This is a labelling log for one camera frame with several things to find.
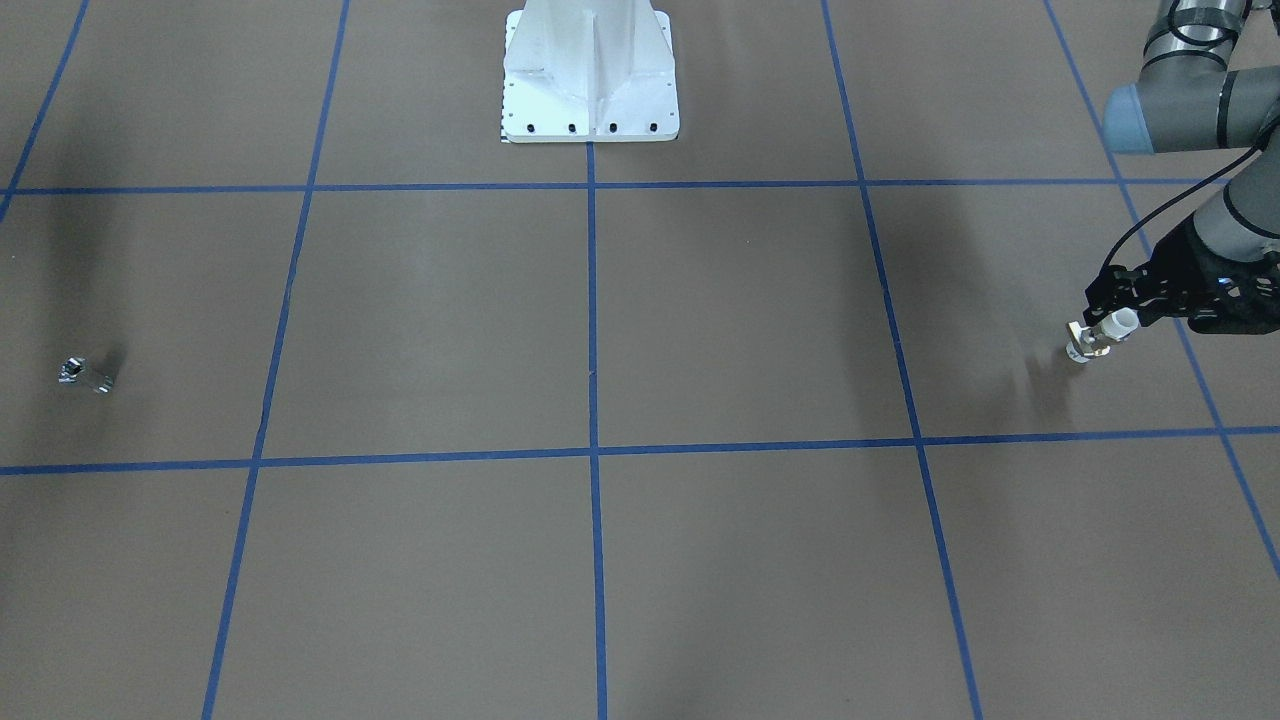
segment blue joint cap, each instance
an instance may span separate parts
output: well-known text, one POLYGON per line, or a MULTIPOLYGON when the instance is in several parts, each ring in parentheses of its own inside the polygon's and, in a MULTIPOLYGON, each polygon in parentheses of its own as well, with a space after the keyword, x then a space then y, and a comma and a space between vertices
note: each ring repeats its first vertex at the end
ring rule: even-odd
POLYGON ((1126 85, 1111 94, 1102 119, 1102 140, 1112 152, 1155 155, 1156 146, 1151 142, 1147 118, 1142 114, 1138 86, 1126 85))

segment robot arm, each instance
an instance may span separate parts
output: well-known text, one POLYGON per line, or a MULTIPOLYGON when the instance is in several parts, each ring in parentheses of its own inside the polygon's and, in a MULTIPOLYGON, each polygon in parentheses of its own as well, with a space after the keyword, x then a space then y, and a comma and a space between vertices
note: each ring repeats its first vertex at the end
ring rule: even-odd
POLYGON ((1198 333, 1280 329, 1280 147, 1267 151, 1280 126, 1280 67, 1228 70, 1249 13, 1251 0, 1161 0, 1138 82, 1107 102, 1105 136, 1115 152, 1251 149, 1224 173, 1261 158, 1165 236, 1146 264, 1111 264, 1112 250, 1085 291, 1083 325, 1069 325, 1073 359, 1105 355, 1134 319, 1147 327, 1187 318, 1198 333))

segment shiny metallic object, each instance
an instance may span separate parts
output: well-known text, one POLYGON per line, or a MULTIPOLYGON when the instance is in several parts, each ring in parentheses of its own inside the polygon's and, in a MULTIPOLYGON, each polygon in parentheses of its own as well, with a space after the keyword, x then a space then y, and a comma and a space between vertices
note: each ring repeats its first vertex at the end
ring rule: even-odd
POLYGON ((83 387, 99 395, 106 395, 111 392, 115 380, 110 375, 90 368, 88 361, 83 357, 68 357, 61 368, 58 369, 58 384, 83 387))

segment gray floor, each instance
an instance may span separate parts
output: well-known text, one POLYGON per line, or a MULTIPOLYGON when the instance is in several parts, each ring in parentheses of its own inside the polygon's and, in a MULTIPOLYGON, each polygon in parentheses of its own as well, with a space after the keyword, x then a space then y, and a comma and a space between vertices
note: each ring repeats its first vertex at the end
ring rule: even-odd
POLYGON ((0 4, 0 717, 1276 717, 1280 336, 1062 355, 1155 0, 662 0, 595 149, 516 5, 0 4))

